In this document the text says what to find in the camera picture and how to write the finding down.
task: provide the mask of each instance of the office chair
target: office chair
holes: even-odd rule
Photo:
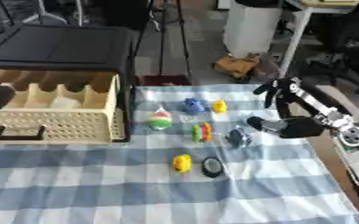
[[[328,57],[329,63],[310,60],[309,66],[321,68],[331,85],[336,85],[338,79],[353,83],[359,94],[359,81],[347,76],[349,59],[359,57],[359,4],[349,14],[322,19],[314,27],[314,34],[332,56]]]

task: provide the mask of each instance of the yellow toy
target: yellow toy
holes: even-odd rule
[[[176,172],[188,172],[192,168],[192,159],[187,154],[177,156],[172,161],[172,167]]]
[[[214,103],[212,103],[212,110],[215,113],[226,112],[227,110],[226,102],[224,100],[215,101]]]

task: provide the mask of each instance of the tripod leg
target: tripod leg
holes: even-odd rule
[[[15,22],[13,21],[13,18],[10,14],[10,12],[8,11],[8,9],[6,8],[3,0],[0,0],[0,7],[3,9],[5,16],[8,18],[8,20],[10,20],[10,25],[14,25]]]
[[[151,15],[153,2],[154,2],[154,0],[150,0],[150,3],[148,5],[148,15]],[[133,57],[137,56],[138,49],[140,49],[140,45],[141,45],[141,42],[142,42],[144,34],[145,34],[145,29],[147,29],[147,24],[148,24],[148,21],[145,21],[145,24],[143,25],[143,28],[140,31],[140,34],[138,35],[138,40],[137,40],[137,43],[136,43],[135,51],[133,52]]]
[[[167,13],[167,0],[163,0],[163,11],[162,11],[162,23],[160,25],[160,56],[159,56],[159,74],[162,76],[163,73],[163,57],[165,54],[165,32],[166,32],[166,23],[165,17]]]
[[[177,10],[179,17],[179,27],[181,29],[181,36],[182,36],[182,45],[184,46],[185,62],[187,63],[187,75],[192,76],[190,63],[189,63],[189,51],[187,50],[187,37],[185,35],[185,27],[184,27],[185,20],[184,20],[184,15],[182,14],[181,0],[176,0],[176,1],[177,1]]]

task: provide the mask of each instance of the black round object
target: black round object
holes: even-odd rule
[[[223,164],[217,157],[207,157],[202,161],[201,170],[209,178],[217,178],[223,173]]]

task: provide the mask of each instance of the table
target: table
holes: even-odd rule
[[[129,143],[106,145],[0,145],[0,223],[359,223],[305,139],[252,133],[246,149],[224,135],[264,109],[253,85],[140,87]],[[220,115],[185,115],[186,97],[226,100]],[[159,106],[174,125],[163,131],[146,119]],[[213,140],[191,141],[192,124],[211,122]],[[176,173],[174,156],[189,154],[193,169]],[[201,161],[218,157],[225,174],[207,178]]]
[[[359,1],[346,3],[323,3],[320,0],[285,0],[287,3],[302,10],[300,13],[299,23],[296,24],[294,35],[290,45],[287,48],[285,57],[280,67],[280,78],[286,76],[287,70],[292,62],[294,54],[297,50],[298,44],[302,38],[302,34],[310,20],[313,13],[328,13],[328,14],[345,14],[351,12]]]

